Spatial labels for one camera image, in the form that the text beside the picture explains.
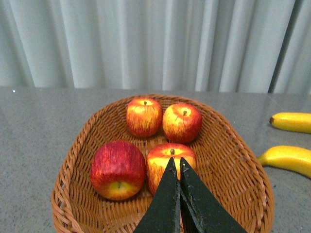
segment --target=banana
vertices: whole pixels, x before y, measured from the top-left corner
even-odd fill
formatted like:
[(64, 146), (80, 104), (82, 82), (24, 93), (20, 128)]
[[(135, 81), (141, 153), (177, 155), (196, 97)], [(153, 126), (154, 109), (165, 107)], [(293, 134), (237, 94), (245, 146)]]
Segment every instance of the banana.
[(311, 113), (277, 113), (269, 122), (281, 130), (311, 133)]
[(311, 150), (294, 146), (275, 146), (258, 157), (262, 166), (274, 166), (311, 178)]

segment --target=basket weave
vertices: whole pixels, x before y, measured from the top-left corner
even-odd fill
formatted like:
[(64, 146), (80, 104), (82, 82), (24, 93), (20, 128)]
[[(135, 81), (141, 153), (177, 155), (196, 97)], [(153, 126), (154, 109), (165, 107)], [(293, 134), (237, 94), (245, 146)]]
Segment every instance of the basket weave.
[[(198, 175), (247, 232), (270, 232), (274, 218), (270, 181), (230, 123), (217, 111), (194, 100), (157, 94), (143, 96), (159, 101), (163, 110), (176, 102), (190, 103), (200, 110), (201, 132), (187, 144), (197, 155)], [(144, 156), (154, 146), (168, 142), (161, 131), (147, 139), (136, 138), (128, 132), (126, 107), (138, 97), (142, 96), (119, 100), (96, 112), (71, 146), (51, 194), (58, 233), (131, 233), (145, 214), (152, 201), (146, 185), (133, 198), (113, 202), (100, 197), (89, 179), (93, 155), (107, 142), (130, 141)]]

